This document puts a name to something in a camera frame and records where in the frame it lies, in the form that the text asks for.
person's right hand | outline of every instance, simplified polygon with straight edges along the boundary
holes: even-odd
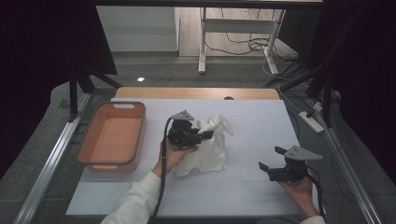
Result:
[[[318,211],[312,201],[312,181],[307,177],[296,182],[277,182],[288,193],[303,214],[303,219],[318,216]]]

white desk leg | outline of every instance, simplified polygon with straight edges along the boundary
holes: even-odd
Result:
[[[282,23],[283,14],[285,14],[285,9],[281,9],[279,12],[278,17],[276,18],[276,22],[274,24],[274,30],[270,35],[270,39],[268,41],[268,47],[264,48],[265,58],[268,62],[268,66],[270,67],[272,75],[278,75],[279,72],[277,71],[276,65],[274,63],[272,57],[272,48],[274,47],[275,40],[277,37],[277,32],[279,32],[280,24]]]
[[[201,15],[201,47],[199,48],[198,74],[205,74],[206,63],[206,7],[202,8]]]

person's left hand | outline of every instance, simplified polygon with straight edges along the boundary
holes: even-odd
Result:
[[[195,147],[188,147],[180,149],[174,146],[172,143],[166,139],[166,174],[169,174],[172,169],[178,165],[178,163],[183,160],[183,158],[194,151],[198,150],[198,146]],[[160,158],[158,159],[157,164],[152,169],[152,172],[157,175],[161,176],[162,173],[162,161],[161,161],[161,154],[163,150],[160,150]]]

white wall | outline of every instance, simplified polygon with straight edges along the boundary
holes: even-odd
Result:
[[[111,51],[178,51],[178,8],[96,8]]]

human hand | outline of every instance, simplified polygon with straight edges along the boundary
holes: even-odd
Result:
[[[277,182],[288,193],[303,214],[303,219],[318,216],[318,211],[312,201],[312,181],[307,177],[296,182]]]
[[[169,174],[172,169],[177,166],[187,154],[192,153],[196,150],[198,150],[198,146],[180,149],[174,146],[168,139],[166,139],[166,174]],[[157,176],[161,176],[162,173],[162,152],[163,150],[161,149],[160,158],[158,159],[157,164],[152,169],[152,172]]]

